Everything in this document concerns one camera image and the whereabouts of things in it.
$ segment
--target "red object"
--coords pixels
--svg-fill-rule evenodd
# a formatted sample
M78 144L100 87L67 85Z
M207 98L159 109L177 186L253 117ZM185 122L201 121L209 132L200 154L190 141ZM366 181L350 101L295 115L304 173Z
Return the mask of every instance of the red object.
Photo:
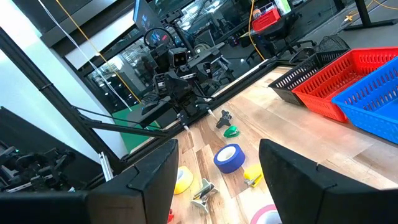
M310 110L347 122L347 117L331 99L396 56L398 47L350 50L292 92Z
M167 223L173 221L173 219L174 219L173 210L170 209L169 218L167 219Z
M252 22L253 30L256 32L260 32L265 28L273 25L280 19L279 11L276 6L273 9L266 12L264 15L260 16L260 18L256 19Z

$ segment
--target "chair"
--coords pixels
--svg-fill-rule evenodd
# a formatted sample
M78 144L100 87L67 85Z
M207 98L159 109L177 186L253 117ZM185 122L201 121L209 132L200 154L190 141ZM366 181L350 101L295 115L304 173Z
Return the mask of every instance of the chair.
M293 47L301 47L302 44L306 43L311 43L313 47L317 45L317 43L313 40L303 40L296 42L289 42L287 40L287 37L289 36L290 31L293 29L294 23L297 21L297 19L299 19L299 15L295 13L295 11L291 11L290 13L282 16L275 24L256 34L269 42L282 39L285 41L285 47L277 52L275 52L273 47L267 47L267 50L271 53L271 56L280 58L286 51L289 51L290 54L296 54L297 51ZM256 51L253 51L246 61L248 62L249 58L253 58L255 53Z

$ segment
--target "ceiling light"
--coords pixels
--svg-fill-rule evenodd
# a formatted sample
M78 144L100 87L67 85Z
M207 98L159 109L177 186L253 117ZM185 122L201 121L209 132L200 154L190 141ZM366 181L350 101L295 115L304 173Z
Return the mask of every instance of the ceiling light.
M188 12L190 12L191 14L194 14L198 9L199 9L198 6L193 6L192 8L190 8L190 9L188 10Z

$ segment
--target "monitor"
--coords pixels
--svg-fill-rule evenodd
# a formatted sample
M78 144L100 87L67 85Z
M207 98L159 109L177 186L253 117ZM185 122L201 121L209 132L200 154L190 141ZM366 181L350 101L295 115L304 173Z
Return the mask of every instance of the monitor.
M136 1L133 20L143 34L145 34L145 32L151 28L163 28L162 22L152 8L148 5L146 0ZM147 41L150 45L160 45L169 43L170 38L171 37L169 37L164 31L157 29L148 35Z

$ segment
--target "blue tape roll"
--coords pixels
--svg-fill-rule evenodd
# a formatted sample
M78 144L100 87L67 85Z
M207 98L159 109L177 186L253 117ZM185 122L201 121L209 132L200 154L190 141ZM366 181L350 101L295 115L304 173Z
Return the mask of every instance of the blue tape roll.
M229 174L241 167L246 156L237 144L228 144L214 156L214 163L224 174Z

